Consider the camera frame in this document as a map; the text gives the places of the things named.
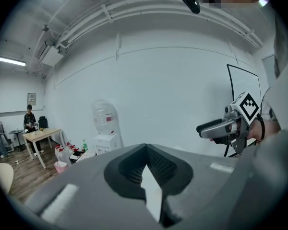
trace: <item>water bottle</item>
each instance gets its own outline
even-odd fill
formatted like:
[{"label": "water bottle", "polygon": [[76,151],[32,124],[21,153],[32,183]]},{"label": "water bottle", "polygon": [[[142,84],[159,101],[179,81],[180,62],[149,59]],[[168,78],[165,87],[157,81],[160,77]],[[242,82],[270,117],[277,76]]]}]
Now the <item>water bottle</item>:
[{"label": "water bottle", "polygon": [[84,149],[84,151],[87,151],[87,144],[86,144],[85,140],[83,140],[83,149]]},{"label": "water bottle", "polygon": [[94,124],[101,135],[109,135],[118,131],[118,120],[114,106],[103,100],[92,104]]}]

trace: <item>black wire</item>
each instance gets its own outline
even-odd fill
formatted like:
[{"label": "black wire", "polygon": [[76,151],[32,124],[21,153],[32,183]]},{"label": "black wire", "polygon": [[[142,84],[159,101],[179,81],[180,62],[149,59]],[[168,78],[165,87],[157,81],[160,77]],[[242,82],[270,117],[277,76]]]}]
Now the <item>black wire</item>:
[{"label": "black wire", "polygon": [[229,149],[229,142],[228,142],[228,140],[226,141],[226,143],[227,143],[227,146],[226,146],[226,150],[225,150],[225,153],[224,153],[224,157],[227,156],[228,149]]},{"label": "black wire", "polygon": [[261,117],[260,114],[258,114],[256,118],[259,120],[259,122],[260,122],[260,124],[261,124],[261,129],[262,129],[261,141],[262,141],[262,140],[264,139],[264,135],[265,135],[264,120],[263,120],[263,118]]},{"label": "black wire", "polygon": [[264,99],[264,97],[265,97],[265,95],[267,94],[267,92],[269,91],[269,89],[267,89],[267,91],[264,93],[264,96],[263,96],[263,99],[261,100],[261,103],[260,103],[260,116],[261,116],[261,114],[262,114],[262,110],[263,110],[263,102],[265,102],[269,107],[270,107],[270,104],[268,104],[267,102],[266,102],[266,100]]},{"label": "black wire", "polygon": [[25,159],[29,158],[30,155],[28,155],[27,157],[25,157],[24,159],[19,160],[18,162],[24,161]]}]

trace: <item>wooden table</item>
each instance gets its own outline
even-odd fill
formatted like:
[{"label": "wooden table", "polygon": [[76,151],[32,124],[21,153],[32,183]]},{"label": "wooden table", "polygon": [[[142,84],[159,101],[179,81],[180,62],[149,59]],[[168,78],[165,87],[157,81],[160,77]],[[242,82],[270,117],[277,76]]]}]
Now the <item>wooden table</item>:
[{"label": "wooden table", "polygon": [[41,132],[39,130],[39,131],[36,131],[35,133],[31,132],[31,133],[23,135],[25,146],[27,147],[27,150],[29,152],[29,155],[30,155],[31,159],[34,159],[34,157],[32,155],[32,152],[31,152],[30,148],[29,148],[29,144],[28,144],[27,140],[29,140],[29,141],[31,141],[33,143],[35,152],[37,153],[38,159],[39,159],[39,161],[42,164],[44,169],[46,168],[46,166],[45,166],[45,164],[44,164],[44,162],[43,162],[42,158],[40,157],[40,154],[39,154],[39,152],[37,150],[36,142],[39,141],[39,140],[42,140],[44,138],[48,138],[48,142],[49,142],[50,148],[52,148],[51,141],[50,141],[50,136],[55,135],[57,133],[60,134],[61,143],[62,143],[62,145],[64,145],[64,140],[63,140],[63,135],[62,135],[62,130],[61,129],[45,128],[43,132]]}]

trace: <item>white wall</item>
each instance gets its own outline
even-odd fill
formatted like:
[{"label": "white wall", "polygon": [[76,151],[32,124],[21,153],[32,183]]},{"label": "white wall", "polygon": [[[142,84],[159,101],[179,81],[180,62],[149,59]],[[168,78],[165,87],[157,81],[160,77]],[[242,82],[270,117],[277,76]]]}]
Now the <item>white wall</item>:
[{"label": "white wall", "polygon": [[18,146],[16,135],[8,135],[12,130],[23,129],[28,93],[36,93],[33,113],[36,120],[43,114],[44,87],[41,77],[27,76],[24,72],[0,69],[0,121],[6,135]]},{"label": "white wall", "polygon": [[275,55],[263,59],[264,70],[267,74],[268,86],[272,87],[275,85]]},{"label": "white wall", "polygon": [[42,110],[44,88],[41,77],[0,69],[0,113],[25,111],[28,93],[36,93],[33,110]]},{"label": "white wall", "polygon": [[227,64],[258,74],[246,53],[250,47],[232,31],[199,18],[159,14],[120,20],[78,40],[48,75],[44,115],[66,139],[80,145],[85,138],[91,147],[97,131],[90,105],[105,98],[119,114],[124,146],[158,143],[222,156],[225,146],[199,138],[196,127],[220,118],[232,101]]},{"label": "white wall", "polygon": [[274,39],[275,35],[264,42],[264,46],[257,50],[252,56],[254,63],[257,66],[258,78],[260,82],[261,96],[263,97],[265,92],[269,88],[267,75],[264,69],[263,59],[274,54]]}]

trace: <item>chair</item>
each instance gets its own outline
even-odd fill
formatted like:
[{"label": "chair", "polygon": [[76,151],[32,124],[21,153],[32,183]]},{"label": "chair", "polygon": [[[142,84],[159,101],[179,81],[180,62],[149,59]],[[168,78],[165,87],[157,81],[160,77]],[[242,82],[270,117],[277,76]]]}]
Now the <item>chair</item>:
[{"label": "chair", "polygon": [[48,128],[48,120],[45,116],[39,117],[39,128]]},{"label": "chair", "polygon": [[0,163],[0,186],[2,190],[8,194],[14,178],[14,170],[7,163]]},{"label": "chair", "polygon": [[8,139],[6,137],[2,122],[0,122],[0,132],[1,132],[1,139],[2,139],[3,145],[7,148],[7,152],[14,151],[15,150],[14,144],[13,144],[11,139]]}]

